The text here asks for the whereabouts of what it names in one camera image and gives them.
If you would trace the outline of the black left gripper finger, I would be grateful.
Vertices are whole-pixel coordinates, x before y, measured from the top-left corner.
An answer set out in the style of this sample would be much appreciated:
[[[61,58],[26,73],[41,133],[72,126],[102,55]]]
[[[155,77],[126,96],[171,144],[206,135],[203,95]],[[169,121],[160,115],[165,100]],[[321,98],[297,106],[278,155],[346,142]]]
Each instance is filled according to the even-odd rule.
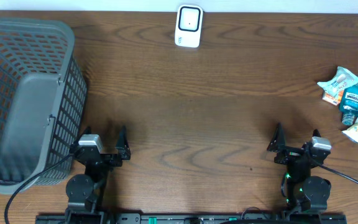
[[[127,141],[127,129],[125,126],[123,126],[119,132],[119,137],[115,148],[117,149],[118,154],[121,156],[122,160],[131,159],[131,150]]]
[[[80,133],[77,137],[77,140],[80,140],[83,135],[91,134],[91,127],[87,126],[82,133]]]

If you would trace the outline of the small orange snack pack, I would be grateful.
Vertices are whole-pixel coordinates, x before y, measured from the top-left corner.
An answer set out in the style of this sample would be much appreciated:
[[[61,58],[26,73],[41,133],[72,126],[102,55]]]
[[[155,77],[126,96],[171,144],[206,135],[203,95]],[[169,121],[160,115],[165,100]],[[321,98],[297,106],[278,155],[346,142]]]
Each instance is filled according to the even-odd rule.
[[[334,106],[337,106],[341,102],[343,93],[344,93],[344,91],[342,90],[337,94],[337,96],[332,96],[324,91],[323,95],[322,95],[322,100],[324,100]]]

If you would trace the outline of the blue mouthwash bottle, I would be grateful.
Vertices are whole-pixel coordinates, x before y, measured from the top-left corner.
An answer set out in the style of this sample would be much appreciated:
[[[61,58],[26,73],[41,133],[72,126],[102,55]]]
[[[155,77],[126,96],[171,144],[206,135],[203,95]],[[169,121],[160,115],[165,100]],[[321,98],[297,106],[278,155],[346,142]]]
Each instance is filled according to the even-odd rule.
[[[342,123],[352,126],[358,117],[358,83],[344,90],[339,110],[342,112]]]

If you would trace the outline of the light blue tissue pack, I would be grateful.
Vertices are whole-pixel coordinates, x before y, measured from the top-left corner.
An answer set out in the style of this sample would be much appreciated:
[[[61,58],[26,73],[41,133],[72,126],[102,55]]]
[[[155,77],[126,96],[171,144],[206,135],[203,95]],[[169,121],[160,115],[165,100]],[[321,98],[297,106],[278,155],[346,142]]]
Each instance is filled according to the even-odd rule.
[[[327,94],[337,97],[339,92],[358,83],[358,76],[344,67],[337,67],[335,76],[328,82],[318,82]]]

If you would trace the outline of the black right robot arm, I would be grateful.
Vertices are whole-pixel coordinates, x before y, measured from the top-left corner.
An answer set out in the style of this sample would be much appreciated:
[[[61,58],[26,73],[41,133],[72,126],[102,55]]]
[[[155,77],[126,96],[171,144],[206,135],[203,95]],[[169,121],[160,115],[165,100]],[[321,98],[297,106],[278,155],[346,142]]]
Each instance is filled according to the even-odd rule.
[[[331,183],[324,178],[312,176],[311,170],[324,162],[330,155],[331,148],[330,141],[322,138],[317,129],[313,131],[311,140],[301,147],[287,146],[282,125],[277,124],[267,151],[276,153],[275,163],[287,167],[283,178],[286,186],[282,188],[282,194],[288,199],[291,210],[321,213],[327,209]]]

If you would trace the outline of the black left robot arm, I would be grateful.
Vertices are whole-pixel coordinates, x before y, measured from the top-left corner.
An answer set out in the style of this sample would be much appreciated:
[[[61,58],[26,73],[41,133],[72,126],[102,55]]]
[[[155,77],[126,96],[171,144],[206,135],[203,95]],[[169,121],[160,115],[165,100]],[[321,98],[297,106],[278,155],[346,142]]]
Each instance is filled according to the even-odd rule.
[[[109,173],[131,159],[126,127],[122,127],[115,148],[117,153],[103,153],[103,144],[91,128],[70,146],[72,158],[85,166],[83,174],[73,176],[66,185],[68,207],[64,223],[115,223],[114,215],[102,208]]]

